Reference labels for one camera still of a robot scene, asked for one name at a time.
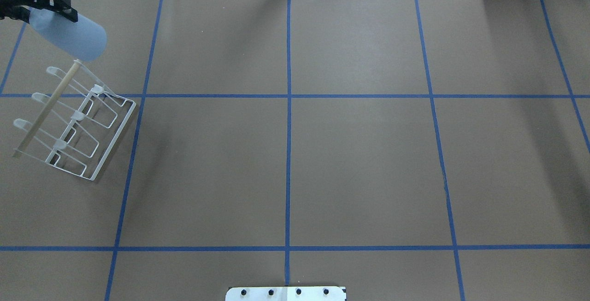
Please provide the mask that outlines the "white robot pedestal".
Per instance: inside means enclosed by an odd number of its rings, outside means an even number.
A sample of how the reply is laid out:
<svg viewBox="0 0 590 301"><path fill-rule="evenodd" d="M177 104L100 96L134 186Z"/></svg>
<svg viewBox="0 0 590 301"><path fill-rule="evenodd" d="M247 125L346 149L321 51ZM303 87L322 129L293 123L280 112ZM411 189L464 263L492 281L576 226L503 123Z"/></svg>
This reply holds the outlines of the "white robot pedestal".
<svg viewBox="0 0 590 301"><path fill-rule="evenodd" d="M230 288L226 301L347 301L339 286L277 286Z"/></svg>

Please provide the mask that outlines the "light blue plastic cup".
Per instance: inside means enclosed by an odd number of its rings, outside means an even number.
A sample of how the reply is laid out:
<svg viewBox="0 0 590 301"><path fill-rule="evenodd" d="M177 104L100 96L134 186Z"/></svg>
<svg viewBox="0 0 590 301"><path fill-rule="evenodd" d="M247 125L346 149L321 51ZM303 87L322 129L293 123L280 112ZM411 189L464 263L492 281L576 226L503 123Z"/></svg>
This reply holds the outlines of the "light blue plastic cup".
<svg viewBox="0 0 590 301"><path fill-rule="evenodd" d="M106 49L105 29L83 15L72 22L56 12L32 8L29 24L48 42L82 61L94 61Z"/></svg>

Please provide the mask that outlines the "brown paper table cover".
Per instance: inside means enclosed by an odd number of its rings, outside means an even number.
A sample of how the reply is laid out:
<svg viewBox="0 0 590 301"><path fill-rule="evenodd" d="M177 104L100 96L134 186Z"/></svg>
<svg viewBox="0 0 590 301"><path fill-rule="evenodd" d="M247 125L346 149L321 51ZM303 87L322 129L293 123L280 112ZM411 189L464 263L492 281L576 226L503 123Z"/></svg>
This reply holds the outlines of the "brown paper table cover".
<svg viewBox="0 0 590 301"><path fill-rule="evenodd" d="M1 299L589 299L589 0L74 0L138 112L12 157L72 59L1 22Z"/></svg>

